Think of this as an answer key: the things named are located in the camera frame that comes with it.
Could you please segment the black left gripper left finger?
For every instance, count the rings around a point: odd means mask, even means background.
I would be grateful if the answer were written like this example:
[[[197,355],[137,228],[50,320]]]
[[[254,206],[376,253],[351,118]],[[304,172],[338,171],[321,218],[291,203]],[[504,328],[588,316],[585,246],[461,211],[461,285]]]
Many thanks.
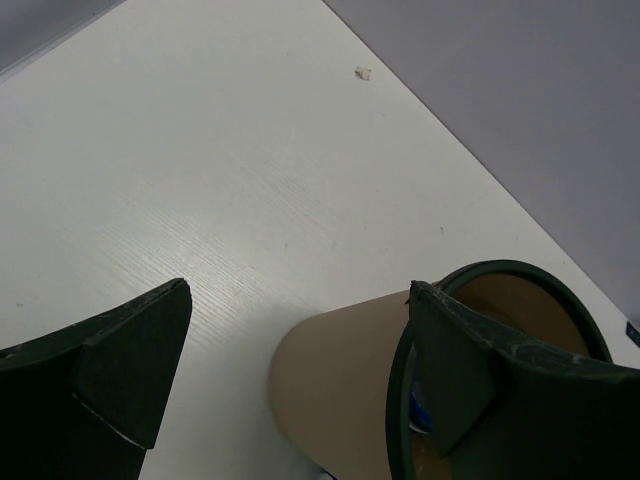
[[[192,314],[172,279],[1,352],[4,479],[136,479],[153,449]]]

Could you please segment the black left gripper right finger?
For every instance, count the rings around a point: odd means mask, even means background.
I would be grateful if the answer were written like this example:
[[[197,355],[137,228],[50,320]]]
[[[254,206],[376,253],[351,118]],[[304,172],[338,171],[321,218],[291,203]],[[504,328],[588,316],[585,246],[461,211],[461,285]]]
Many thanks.
[[[635,479],[639,373],[516,331],[423,281],[409,325],[456,479]]]

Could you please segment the clear bottle blue label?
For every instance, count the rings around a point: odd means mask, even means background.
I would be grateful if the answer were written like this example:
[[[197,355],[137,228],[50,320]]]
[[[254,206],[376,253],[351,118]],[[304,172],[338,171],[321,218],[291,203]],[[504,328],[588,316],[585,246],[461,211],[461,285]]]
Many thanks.
[[[421,386],[415,348],[411,349],[409,360],[412,361],[413,365],[409,392],[409,425],[414,432],[430,435],[434,432],[433,419],[427,408],[425,395]]]

